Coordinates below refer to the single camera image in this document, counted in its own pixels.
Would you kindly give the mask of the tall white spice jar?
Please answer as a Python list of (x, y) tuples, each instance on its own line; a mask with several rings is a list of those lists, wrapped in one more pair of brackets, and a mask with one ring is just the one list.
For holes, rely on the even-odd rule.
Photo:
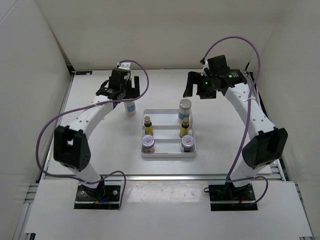
[(124, 108), (128, 116), (134, 116), (136, 114), (136, 104), (134, 101), (124, 102)]
[(192, 107), (192, 102), (187, 98), (183, 98), (179, 102), (178, 122), (180, 124), (183, 122), (184, 118), (189, 118), (191, 107)]

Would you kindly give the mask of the yellow label bottle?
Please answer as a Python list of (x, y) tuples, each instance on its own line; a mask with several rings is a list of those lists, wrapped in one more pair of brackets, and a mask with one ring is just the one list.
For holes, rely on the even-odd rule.
[(189, 126), (190, 126), (190, 119), (188, 117), (184, 117), (181, 123), (180, 132), (179, 132), (179, 136), (181, 138), (189, 134)]
[(151, 135), (151, 136), (154, 135), (151, 118), (149, 116), (144, 117), (144, 133), (146, 135)]

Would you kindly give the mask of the short red-logo jar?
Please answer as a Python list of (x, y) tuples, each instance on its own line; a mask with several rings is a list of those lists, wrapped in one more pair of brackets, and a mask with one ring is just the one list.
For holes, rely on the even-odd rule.
[(195, 151), (195, 138), (192, 135), (184, 135), (181, 139), (180, 151), (182, 153), (193, 153)]
[(146, 134), (142, 137), (141, 151), (145, 154), (155, 153), (155, 139), (152, 135)]

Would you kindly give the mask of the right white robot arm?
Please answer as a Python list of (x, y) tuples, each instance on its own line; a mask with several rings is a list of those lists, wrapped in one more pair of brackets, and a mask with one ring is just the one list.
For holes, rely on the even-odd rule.
[(248, 185), (258, 172), (283, 153), (288, 133), (272, 123), (252, 93), (247, 79), (239, 69), (230, 69), (226, 57), (219, 55), (204, 62), (201, 72), (190, 71), (187, 75), (183, 97), (192, 97), (193, 87), (201, 99), (214, 99), (217, 92), (232, 104), (243, 124), (245, 138), (249, 142), (241, 148), (239, 163), (228, 174), (224, 193), (230, 200), (238, 199), (243, 186)]

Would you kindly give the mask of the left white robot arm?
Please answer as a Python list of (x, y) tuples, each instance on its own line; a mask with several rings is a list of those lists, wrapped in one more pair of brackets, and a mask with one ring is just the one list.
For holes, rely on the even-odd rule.
[(53, 158), (83, 180), (87, 194), (93, 200), (100, 200), (105, 194), (102, 178), (90, 164), (89, 137), (103, 118), (119, 104), (115, 100), (135, 99), (140, 96), (139, 78), (134, 78), (132, 87), (131, 64), (119, 63), (111, 72), (93, 99), (93, 107), (85, 109), (66, 126), (59, 125), (54, 131)]

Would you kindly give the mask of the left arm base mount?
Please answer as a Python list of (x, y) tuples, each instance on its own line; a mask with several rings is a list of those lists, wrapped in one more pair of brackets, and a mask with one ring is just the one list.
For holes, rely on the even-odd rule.
[(78, 184), (73, 208), (76, 210), (119, 210), (122, 198), (121, 181), (105, 181), (100, 192)]

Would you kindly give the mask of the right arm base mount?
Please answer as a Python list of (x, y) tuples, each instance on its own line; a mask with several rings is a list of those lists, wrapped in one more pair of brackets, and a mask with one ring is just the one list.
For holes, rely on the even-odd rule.
[(209, 194), (213, 212), (257, 211), (256, 197), (251, 183), (234, 187), (232, 183), (209, 185), (203, 191)]

